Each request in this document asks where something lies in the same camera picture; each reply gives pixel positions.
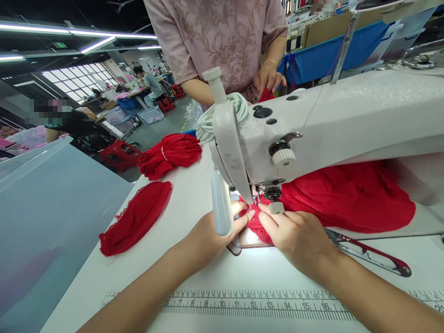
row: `hand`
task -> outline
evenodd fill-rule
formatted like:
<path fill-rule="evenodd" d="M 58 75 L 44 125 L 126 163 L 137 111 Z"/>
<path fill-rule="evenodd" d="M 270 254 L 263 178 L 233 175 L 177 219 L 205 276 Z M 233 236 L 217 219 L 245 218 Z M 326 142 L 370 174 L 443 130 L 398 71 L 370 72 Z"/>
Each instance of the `hand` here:
<path fill-rule="evenodd" d="M 271 214 L 267 205 L 259 207 L 259 220 L 274 245 L 301 273 L 324 285 L 343 253 L 330 242 L 318 218 L 305 212 Z"/>
<path fill-rule="evenodd" d="M 231 203 L 233 216 L 247 209 L 247 207 L 245 202 L 233 201 Z M 228 243 L 247 225 L 254 213 L 254 210 L 252 210 L 236 219 L 233 232 L 224 237 L 216 234 L 213 212 L 204 215 L 190 233 L 175 246 L 179 249 L 178 255 L 182 256 L 183 261 L 187 263 L 190 275 L 197 273 L 217 257 Z"/>
<path fill-rule="evenodd" d="M 275 93 L 281 82 L 283 86 L 287 86 L 287 80 L 285 77 L 276 71 L 273 63 L 267 60 L 254 77 L 254 86 L 259 91 L 259 96 L 262 96 L 265 86 L 267 86 L 268 91 L 271 90 Z"/>

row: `knob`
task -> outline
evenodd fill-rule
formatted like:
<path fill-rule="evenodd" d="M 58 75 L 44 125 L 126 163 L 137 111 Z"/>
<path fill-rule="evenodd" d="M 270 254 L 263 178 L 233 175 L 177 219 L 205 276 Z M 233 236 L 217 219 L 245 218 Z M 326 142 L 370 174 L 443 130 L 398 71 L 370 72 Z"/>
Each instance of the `knob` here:
<path fill-rule="evenodd" d="M 285 212 L 284 204 L 280 201 L 273 202 L 268 205 L 272 214 L 282 214 Z"/>
<path fill-rule="evenodd" d="M 291 149 L 281 149 L 274 153 L 273 163 L 278 168 L 281 167 L 292 167 L 296 162 L 295 153 Z"/>

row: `bundle of red fabric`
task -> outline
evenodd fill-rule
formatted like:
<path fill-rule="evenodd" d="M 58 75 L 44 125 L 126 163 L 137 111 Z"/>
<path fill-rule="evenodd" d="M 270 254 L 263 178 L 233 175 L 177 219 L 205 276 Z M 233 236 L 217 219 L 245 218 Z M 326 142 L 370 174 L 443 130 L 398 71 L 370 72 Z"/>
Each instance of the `bundle of red fabric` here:
<path fill-rule="evenodd" d="M 392 231 L 408 225 L 416 210 L 397 181 L 398 175 L 385 168 L 384 161 L 330 166 L 283 184 L 280 201 L 285 210 L 315 214 L 324 227 L 360 233 Z M 262 241 L 272 243 L 258 215 L 247 226 Z"/>
<path fill-rule="evenodd" d="M 109 257 L 136 244 L 156 222 L 171 193 L 170 182 L 153 182 L 137 191 L 117 222 L 99 235 L 100 250 Z"/>
<path fill-rule="evenodd" d="M 265 102 L 265 101 L 273 99 L 273 98 L 274 98 L 273 91 L 271 91 L 271 90 L 268 91 L 268 89 L 265 88 L 264 91 L 262 92 L 262 95 L 259 98 L 258 103 Z"/>
<path fill-rule="evenodd" d="M 149 180 L 158 180 L 174 167 L 189 167 L 199 159 L 201 153 L 199 140 L 194 136 L 170 134 L 142 153 L 139 158 L 140 172 Z"/>

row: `sewing machine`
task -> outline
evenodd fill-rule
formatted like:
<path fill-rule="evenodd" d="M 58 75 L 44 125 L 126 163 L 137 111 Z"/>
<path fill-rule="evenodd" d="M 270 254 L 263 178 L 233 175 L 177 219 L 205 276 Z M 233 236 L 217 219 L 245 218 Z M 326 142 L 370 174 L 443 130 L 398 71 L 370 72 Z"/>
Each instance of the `sewing machine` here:
<path fill-rule="evenodd" d="M 427 198 L 434 198 L 432 204 L 442 199 L 437 170 L 444 166 L 442 68 L 399 64 L 293 92 L 250 106 L 240 124 L 220 74 L 218 68 L 203 74 L 216 101 L 210 150 L 218 169 L 212 180 L 218 234 L 232 230 L 230 190 L 248 204 L 262 193 L 272 201 L 272 213 L 281 213 L 282 183 L 332 165 L 397 159 L 407 170 L 402 182 L 411 197 L 425 204 Z M 432 166 L 435 178 L 429 175 Z"/>

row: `red plastic stool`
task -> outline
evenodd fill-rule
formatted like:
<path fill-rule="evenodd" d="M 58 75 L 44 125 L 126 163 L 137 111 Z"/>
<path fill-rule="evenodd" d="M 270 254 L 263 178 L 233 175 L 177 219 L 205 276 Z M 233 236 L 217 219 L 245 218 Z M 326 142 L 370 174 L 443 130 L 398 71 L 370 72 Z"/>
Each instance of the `red plastic stool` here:
<path fill-rule="evenodd" d="M 175 108 L 173 101 L 171 101 L 171 99 L 167 95 L 165 95 L 164 98 L 159 99 L 158 103 L 163 113 L 174 110 Z"/>
<path fill-rule="evenodd" d="M 100 150 L 99 155 L 106 163 L 121 172 L 127 167 L 138 167 L 142 153 L 125 141 L 117 139 L 109 147 Z"/>
<path fill-rule="evenodd" d="M 185 92 L 182 89 L 182 87 L 178 86 L 178 85 L 172 85 L 171 86 L 171 91 L 173 92 L 174 98 L 175 99 L 180 99 L 185 97 Z"/>

